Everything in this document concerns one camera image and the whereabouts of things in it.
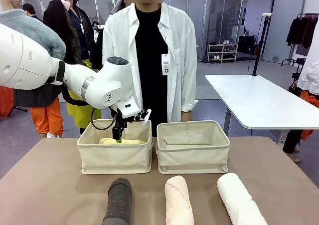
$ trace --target table leg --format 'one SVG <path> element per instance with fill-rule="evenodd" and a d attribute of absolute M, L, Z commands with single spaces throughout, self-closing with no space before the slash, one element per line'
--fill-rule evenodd
<path fill-rule="evenodd" d="M 231 117 L 231 112 L 227 108 L 226 115 L 225 115 L 225 122 L 224 122 L 224 132 L 226 135 L 228 135 L 230 117 Z"/>
<path fill-rule="evenodd" d="M 276 144 L 282 149 L 284 147 L 285 144 L 285 140 L 287 137 L 289 130 L 278 130 L 278 137 L 277 137 L 277 141 Z"/>

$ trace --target black pole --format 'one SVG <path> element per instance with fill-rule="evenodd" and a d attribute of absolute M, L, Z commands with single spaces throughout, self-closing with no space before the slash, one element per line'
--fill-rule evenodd
<path fill-rule="evenodd" d="M 265 37 L 265 33 L 266 33 L 268 21 L 269 21 L 269 17 L 266 16 L 265 21 L 264 21 L 263 32 L 262 32 L 262 34 L 261 34 L 261 38 L 260 38 L 260 42 L 259 42 L 259 47 L 258 47 L 258 52 L 257 52 L 256 61 L 255 61 L 254 71 L 253 71 L 253 74 L 252 74 L 253 76 L 256 76 L 257 67 L 258 67 L 258 62 L 259 62 L 261 50 L 262 50 L 262 47 L 263 47 L 263 44 L 264 44 L 264 37 Z"/>

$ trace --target dark gray rolled towel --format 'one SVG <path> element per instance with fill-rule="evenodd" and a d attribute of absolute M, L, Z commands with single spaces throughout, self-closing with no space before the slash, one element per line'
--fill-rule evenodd
<path fill-rule="evenodd" d="M 127 179 L 116 179 L 108 191 L 108 209 L 102 225 L 130 225 L 132 186 Z"/>

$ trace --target white tag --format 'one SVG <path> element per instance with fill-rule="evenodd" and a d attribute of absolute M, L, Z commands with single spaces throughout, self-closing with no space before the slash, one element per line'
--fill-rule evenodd
<path fill-rule="evenodd" d="M 81 25 L 82 33 L 84 34 L 83 24 L 81 23 L 80 25 Z"/>
<path fill-rule="evenodd" d="M 145 116 L 145 118 L 144 118 L 144 120 L 143 120 L 145 123 L 148 122 L 149 117 L 150 117 L 150 115 L 151 115 L 151 111 L 152 111 L 151 109 L 148 109 L 148 114 Z"/>
<path fill-rule="evenodd" d="M 161 70 L 163 75 L 170 73 L 170 54 L 161 55 Z"/>

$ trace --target white jacket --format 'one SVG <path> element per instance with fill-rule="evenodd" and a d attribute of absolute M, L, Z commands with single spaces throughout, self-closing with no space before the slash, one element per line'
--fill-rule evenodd
<path fill-rule="evenodd" d="M 171 56 L 171 73 L 167 78 L 167 121 L 179 122 L 181 112 L 191 111 L 198 102 L 195 100 L 197 53 L 194 24 L 184 11 L 162 3 L 158 26 Z M 118 56 L 130 62 L 134 98 L 142 108 L 142 91 L 135 44 L 138 28 L 139 20 L 134 3 L 109 17 L 103 32 L 103 61 L 110 56 Z"/>
<path fill-rule="evenodd" d="M 313 42 L 297 86 L 311 94 L 319 95 L 319 23 L 316 25 Z"/>

